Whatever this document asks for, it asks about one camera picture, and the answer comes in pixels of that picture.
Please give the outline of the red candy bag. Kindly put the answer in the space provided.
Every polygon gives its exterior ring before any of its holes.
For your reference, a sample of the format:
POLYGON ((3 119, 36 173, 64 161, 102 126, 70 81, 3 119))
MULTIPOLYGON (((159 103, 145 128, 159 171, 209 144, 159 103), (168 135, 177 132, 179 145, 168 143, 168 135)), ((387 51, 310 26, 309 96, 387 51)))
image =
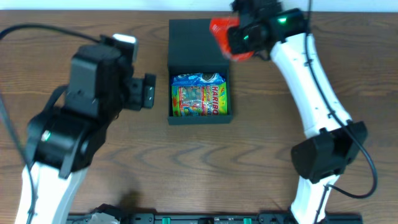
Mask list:
POLYGON ((223 56, 234 62, 247 60, 254 55, 254 52, 242 54, 232 54, 231 47, 228 43, 228 29, 239 25, 237 17, 214 17, 210 21, 209 30, 213 34, 223 56))

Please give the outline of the blue Oreo cookie pack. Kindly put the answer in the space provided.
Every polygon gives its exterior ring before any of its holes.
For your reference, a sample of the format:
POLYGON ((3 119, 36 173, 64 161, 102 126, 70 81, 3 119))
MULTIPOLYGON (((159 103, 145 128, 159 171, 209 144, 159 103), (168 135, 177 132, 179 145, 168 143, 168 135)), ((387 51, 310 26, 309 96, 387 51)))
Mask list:
POLYGON ((172 86, 207 86, 225 82, 220 73, 187 73, 172 77, 172 86))

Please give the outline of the black gift box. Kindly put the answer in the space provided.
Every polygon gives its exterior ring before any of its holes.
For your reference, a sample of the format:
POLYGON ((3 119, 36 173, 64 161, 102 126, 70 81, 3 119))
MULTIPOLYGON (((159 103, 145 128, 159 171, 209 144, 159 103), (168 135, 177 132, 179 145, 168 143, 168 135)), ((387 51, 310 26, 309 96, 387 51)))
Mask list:
POLYGON ((226 124, 233 118, 227 61, 211 34, 209 19, 172 19, 169 21, 169 117, 170 125, 226 124), (218 116, 181 116, 172 114, 172 85, 174 76, 187 73, 220 73, 226 83, 228 114, 218 116))

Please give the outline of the green Haribo gummy bag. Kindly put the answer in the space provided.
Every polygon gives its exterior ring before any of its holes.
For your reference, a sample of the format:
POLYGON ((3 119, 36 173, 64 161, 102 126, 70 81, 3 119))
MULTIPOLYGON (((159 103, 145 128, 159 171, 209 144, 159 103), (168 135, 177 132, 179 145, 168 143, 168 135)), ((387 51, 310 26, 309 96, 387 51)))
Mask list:
POLYGON ((173 86, 172 114, 176 117, 227 115, 226 83, 205 86, 173 86))

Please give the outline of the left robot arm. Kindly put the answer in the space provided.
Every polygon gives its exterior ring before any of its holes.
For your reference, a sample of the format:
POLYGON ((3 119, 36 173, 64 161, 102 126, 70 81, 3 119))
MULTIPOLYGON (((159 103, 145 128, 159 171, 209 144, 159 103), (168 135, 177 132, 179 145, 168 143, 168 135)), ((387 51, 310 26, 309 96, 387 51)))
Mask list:
POLYGON ((153 107, 155 76, 133 75, 137 47, 135 37, 114 34, 72 57, 68 84, 28 123, 17 223, 65 223, 110 124, 122 110, 153 107))

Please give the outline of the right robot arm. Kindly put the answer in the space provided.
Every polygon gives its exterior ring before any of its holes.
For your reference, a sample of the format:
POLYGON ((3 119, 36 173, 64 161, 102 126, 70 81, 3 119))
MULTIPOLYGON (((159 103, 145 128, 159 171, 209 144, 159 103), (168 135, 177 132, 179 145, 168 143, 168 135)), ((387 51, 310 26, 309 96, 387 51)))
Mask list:
POLYGON ((291 150, 299 175, 286 223, 361 223, 355 214, 329 214, 336 182, 356 159, 368 132, 354 122, 336 97, 315 48, 310 14, 285 10, 279 1, 232 2, 238 22, 228 29, 234 60, 263 53, 283 75, 302 120, 305 140, 291 150))

